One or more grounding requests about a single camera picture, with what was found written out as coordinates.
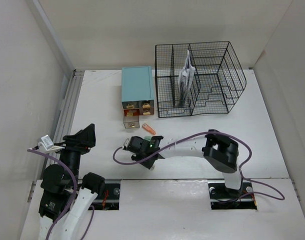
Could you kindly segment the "orange highlighter marker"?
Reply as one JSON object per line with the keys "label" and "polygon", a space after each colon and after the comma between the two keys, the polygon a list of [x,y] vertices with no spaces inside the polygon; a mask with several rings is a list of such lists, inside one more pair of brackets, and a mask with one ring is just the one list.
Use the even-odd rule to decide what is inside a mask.
{"label": "orange highlighter marker", "polygon": [[142,128],[143,128],[145,131],[147,131],[148,133],[150,133],[151,135],[153,135],[153,136],[156,135],[156,131],[155,131],[152,127],[150,127],[148,124],[144,123],[144,124],[142,125]]}

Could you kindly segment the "wooden drawer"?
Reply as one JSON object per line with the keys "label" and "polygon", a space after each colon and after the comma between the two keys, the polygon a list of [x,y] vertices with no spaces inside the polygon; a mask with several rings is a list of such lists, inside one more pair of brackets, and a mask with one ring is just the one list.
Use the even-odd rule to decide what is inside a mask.
{"label": "wooden drawer", "polygon": [[140,111],[138,109],[125,109],[123,111],[123,124],[126,129],[140,128]]}
{"label": "wooden drawer", "polygon": [[151,108],[140,108],[139,114],[141,116],[151,116],[155,114],[155,109],[153,107]]}

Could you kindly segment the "white Canon paper booklet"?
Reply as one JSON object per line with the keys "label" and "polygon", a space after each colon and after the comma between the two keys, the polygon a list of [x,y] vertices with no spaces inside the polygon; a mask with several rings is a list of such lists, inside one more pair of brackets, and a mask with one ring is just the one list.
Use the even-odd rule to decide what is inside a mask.
{"label": "white Canon paper booklet", "polygon": [[179,101],[178,101],[179,107],[183,107],[185,105],[196,71],[196,68],[192,65],[190,51],[187,50],[186,53],[187,54],[186,54],[184,67],[179,72],[178,81],[177,81],[178,92],[179,92]]}

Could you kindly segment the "green highlighter marker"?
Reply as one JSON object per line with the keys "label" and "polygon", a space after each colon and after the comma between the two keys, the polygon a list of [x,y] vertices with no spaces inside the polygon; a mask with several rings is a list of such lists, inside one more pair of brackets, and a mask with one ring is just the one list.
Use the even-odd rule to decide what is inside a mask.
{"label": "green highlighter marker", "polygon": [[144,137],[144,139],[147,140],[147,141],[150,141],[151,138],[152,138],[151,136],[145,136],[145,137]]}

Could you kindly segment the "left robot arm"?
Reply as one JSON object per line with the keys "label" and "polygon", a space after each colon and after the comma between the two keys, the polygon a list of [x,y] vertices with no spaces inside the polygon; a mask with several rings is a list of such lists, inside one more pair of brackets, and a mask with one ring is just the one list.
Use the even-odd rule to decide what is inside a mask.
{"label": "left robot arm", "polygon": [[44,170],[40,185],[40,240],[76,239],[86,212],[104,194],[105,179],[98,174],[89,172],[78,183],[81,156],[95,145],[93,123],[76,134],[65,135],[59,143],[53,143],[48,135],[38,141],[35,151],[55,162]]}

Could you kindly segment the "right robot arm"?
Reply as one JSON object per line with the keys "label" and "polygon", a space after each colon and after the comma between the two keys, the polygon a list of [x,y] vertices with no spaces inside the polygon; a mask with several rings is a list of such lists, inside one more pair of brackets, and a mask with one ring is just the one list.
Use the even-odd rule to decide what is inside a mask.
{"label": "right robot arm", "polygon": [[124,143],[124,150],[131,152],[131,159],[150,169],[156,160],[174,157],[205,159],[224,179],[224,191],[231,198],[242,193],[242,176],[238,165],[239,144],[228,136],[206,134],[184,140],[153,136],[150,139],[132,136]]}

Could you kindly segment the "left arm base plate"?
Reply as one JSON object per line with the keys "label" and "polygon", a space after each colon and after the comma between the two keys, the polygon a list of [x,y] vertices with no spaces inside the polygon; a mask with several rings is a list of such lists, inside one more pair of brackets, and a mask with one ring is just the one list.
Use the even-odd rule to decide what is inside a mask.
{"label": "left arm base plate", "polygon": [[92,203],[97,211],[117,211],[120,207],[121,182],[108,181],[102,195],[98,196]]}

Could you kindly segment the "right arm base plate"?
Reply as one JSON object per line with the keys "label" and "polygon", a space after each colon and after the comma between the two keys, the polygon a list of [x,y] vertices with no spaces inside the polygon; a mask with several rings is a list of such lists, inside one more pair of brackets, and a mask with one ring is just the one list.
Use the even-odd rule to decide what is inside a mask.
{"label": "right arm base plate", "polygon": [[228,189],[223,181],[209,181],[209,198],[212,210],[257,210],[253,186],[244,181],[239,190]]}

